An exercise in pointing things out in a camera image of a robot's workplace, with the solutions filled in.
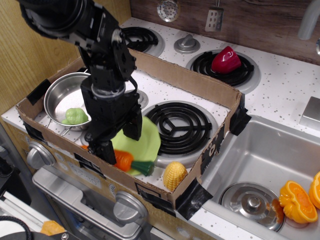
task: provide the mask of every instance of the toy orange slice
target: toy orange slice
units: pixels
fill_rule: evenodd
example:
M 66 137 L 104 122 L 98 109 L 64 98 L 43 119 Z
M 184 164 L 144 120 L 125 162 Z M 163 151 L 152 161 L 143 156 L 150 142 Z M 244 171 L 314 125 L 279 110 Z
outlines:
M 314 176 L 309 190 L 311 202 L 320 209 L 320 171 Z
M 299 224 L 318 220 L 317 209 L 307 192 L 295 181 L 288 181 L 280 190 L 280 206 L 284 214 Z

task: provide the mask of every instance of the black coil burner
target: black coil burner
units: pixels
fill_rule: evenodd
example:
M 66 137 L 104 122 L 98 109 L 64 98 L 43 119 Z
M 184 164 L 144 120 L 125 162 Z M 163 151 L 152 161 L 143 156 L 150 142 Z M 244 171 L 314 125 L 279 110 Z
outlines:
M 134 26 L 123 28 L 122 32 L 127 42 L 126 46 L 130 49 L 144 52 L 151 45 L 158 44 L 157 36 L 149 29 Z
M 210 139 L 212 124 L 201 110 L 190 104 L 168 102 L 155 105 L 146 116 L 159 128 L 159 155 L 191 153 Z
M 237 86 L 249 80 L 253 75 L 255 67 L 243 56 L 238 55 L 241 60 L 241 66 L 230 73 L 221 74 L 214 72 L 211 69 L 212 61 L 218 55 L 211 51 L 204 52 L 196 58 L 192 64 L 192 70 L 200 74 L 204 74 L 215 79 L 218 79 L 231 86 Z

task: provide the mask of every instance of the black tape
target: black tape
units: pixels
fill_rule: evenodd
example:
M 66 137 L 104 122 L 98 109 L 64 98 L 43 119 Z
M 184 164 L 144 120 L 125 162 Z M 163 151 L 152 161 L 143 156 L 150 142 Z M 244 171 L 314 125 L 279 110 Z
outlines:
M 91 171 L 99 174 L 104 179 L 106 178 L 103 175 L 103 173 L 101 172 L 100 167 L 98 167 L 97 165 L 93 164 L 91 161 L 85 159 L 84 157 L 80 156 L 79 154 L 77 154 L 75 152 L 73 154 L 74 154 L 75 159 L 77 159 L 79 161 L 80 168 L 91 170 Z
M 23 125 L 25 126 L 26 132 L 29 134 L 29 136 L 35 140 L 38 140 L 46 145 L 48 145 L 47 141 L 42 136 L 42 132 L 39 130 L 33 128 L 29 124 L 27 124 L 25 121 L 23 122 Z
M 177 211 L 189 220 L 201 206 L 213 196 L 195 178 L 188 188 L 175 201 Z
M 251 119 L 251 116 L 246 114 L 247 111 L 248 110 L 245 109 L 245 95 L 242 94 L 240 104 L 230 120 L 229 130 L 236 136 L 245 129 Z
M 202 154 L 201 175 L 206 170 L 207 166 L 211 162 L 211 160 L 214 157 L 215 153 L 216 152 L 219 153 L 220 147 L 221 147 L 221 143 L 225 138 L 224 135 L 225 135 L 225 125 L 223 125 L 220 128 L 220 131 L 215 136 L 215 139 L 212 140 L 212 142 L 210 143 L 209 147 Z
M 26 98 L 30 101 L 32 105 L 35 105 L 36 102 L 46 94 L 48 88 L 50 87 L 51 83 L 48 79 L 45 79 L 42 83 L 40 83 Z
M 151 203 L 155 208 L 160 209 L 164 212 L 166 212 L 167 214 L 170 214 L 174 217 L 176 217 L 176 213 L 174 211 L 174 208 L 172 206 L 172 203 L 169 201 L 166 201 L 162 198 L 160 198 L 160 196 L 156 196 L 159 195 L 158 193 L 155 192 L 156 195 L 153 195 L 151 193 L 145 192 L 141 189 L 141 187 L 139 187 L 139 184 L 135 184 L 137 192 L 142 196 L 142 198 Z

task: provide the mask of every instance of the green plate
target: green plate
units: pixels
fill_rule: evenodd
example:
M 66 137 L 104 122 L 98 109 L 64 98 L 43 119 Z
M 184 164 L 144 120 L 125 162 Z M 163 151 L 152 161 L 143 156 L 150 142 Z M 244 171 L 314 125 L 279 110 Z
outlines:
M 142 117 L 142 130 L 139 141 L 133 140 L 124 135 L 121 130 L 111 140 L 113 148 L 126 151 L 133 155 L 135 161 L 155 161 L 161 144 L 160 134 L 157 126 L 146 116 Z M 139 171 L 131 169 L 127 172 L 130 175 L 139 175 Z

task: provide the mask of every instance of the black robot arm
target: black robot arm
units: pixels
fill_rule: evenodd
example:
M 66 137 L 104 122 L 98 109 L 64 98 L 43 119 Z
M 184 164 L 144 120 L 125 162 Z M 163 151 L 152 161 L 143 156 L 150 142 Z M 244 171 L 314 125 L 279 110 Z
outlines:
M 139 140 L 142 128 L 136 69 L 118 21 L 92 0 L 18 0 L 28 26 L 47 38 L 78 46 L 91 76 L 81 84 L 91 123 L 85 139 L 91 153 L 115 164 L 111 139 L 123 129 Z M 135 90 L 125 92 L 125 82 Z

